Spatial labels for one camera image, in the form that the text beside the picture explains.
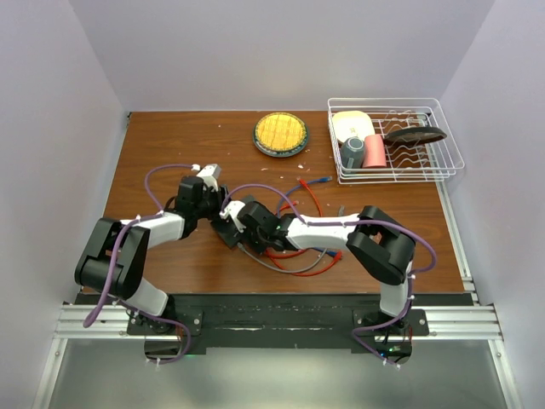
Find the black network switch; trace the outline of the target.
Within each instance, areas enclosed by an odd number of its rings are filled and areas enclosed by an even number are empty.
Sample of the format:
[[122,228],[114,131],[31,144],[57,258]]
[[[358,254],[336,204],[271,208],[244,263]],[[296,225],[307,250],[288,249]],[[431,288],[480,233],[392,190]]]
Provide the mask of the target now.
[[255,198],[248,195],[240,201],[245,203],[245,207],[235,220],[231,218],[223,220],[220,217],[219,220],[212,222],[211,226],[230,249],[238,244],[244,244],[256,251],[259,244],[255,232],[257,221],[252,213],[255,210]]

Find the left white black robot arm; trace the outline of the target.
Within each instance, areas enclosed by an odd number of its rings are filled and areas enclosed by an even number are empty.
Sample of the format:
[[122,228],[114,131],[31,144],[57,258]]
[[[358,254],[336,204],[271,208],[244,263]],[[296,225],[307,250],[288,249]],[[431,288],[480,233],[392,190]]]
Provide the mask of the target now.
[[201,219],[218,220],[227,193],[213,176],[185,176],[172,208],[128,221],[99,219],[74,274],[78,285],[100,293],[83,326],[91,327],[111,298],[145,314],[147,325],[157,334],[171,332],[176,324],[173,302],[143,278],[146,254],[153,247],[188,237]]

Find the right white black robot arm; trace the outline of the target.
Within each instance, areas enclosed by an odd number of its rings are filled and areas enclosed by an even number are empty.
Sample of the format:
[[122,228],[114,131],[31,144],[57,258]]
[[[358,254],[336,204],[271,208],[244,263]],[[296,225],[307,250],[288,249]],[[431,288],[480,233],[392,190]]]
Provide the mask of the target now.
[[349,216],[281,216],[251,200],[233,200],[222,211],[235,231],[262,253],[321,250],[347,251],[380,283],[379,321],[368,329],[399,334],[410,323],[410,269],[420,237],[374,206]]

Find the yellow round plate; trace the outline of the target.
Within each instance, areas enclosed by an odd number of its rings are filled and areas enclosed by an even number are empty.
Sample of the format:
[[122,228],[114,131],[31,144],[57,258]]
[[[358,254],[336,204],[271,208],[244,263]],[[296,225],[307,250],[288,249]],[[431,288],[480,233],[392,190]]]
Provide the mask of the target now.
[[260,118],[252,135],[257,149],[274,158],[296,155],[306,147],[308,139],[306,124],[288,112],[272,112]]

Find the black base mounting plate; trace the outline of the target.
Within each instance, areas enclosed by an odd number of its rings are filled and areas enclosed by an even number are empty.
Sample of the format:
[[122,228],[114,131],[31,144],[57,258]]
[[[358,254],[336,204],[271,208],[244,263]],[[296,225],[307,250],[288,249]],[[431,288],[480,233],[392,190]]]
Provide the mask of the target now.
[[212,348],[351,349],[353,329],[380,323],[371,294],[175,294],[169,317],[191,335],[192,354]]

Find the grey mug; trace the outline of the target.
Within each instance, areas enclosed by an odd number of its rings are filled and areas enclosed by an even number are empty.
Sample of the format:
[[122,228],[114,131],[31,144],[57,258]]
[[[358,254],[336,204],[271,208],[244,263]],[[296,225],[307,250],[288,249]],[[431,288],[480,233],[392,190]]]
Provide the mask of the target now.
[[341,165],[346,169],[359,169],[365,156],[364,141],[357,136],[347,138],[340,149]]

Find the cream plate in rack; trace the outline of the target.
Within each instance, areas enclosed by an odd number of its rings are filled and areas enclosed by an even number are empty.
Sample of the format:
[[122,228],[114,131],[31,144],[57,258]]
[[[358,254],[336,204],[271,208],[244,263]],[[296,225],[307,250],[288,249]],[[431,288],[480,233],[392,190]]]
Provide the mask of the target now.
[[356,110],[334,113],[332,126],[339,146],[351,137],[357,137],[363,141],[367,136],[376,133],[371,117],[365,112]]

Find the pink cup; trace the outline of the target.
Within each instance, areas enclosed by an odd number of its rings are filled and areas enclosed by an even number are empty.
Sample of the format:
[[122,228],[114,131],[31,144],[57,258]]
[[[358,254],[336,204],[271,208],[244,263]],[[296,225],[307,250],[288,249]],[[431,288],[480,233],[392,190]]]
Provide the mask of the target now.
[[384,168],[386,166],[386,151],[381,135],[368,135],[364,139],[363,168]]

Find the dark brown plate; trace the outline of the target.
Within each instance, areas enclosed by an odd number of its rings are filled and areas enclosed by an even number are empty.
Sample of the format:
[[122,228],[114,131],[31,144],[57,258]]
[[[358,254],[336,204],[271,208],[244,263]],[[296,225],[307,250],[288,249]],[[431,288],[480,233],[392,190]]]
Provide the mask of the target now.
[[415,147],[442,141],[447,134],[440,128],[433,126],[408,127],[391,131],[384,137],[387,146]]

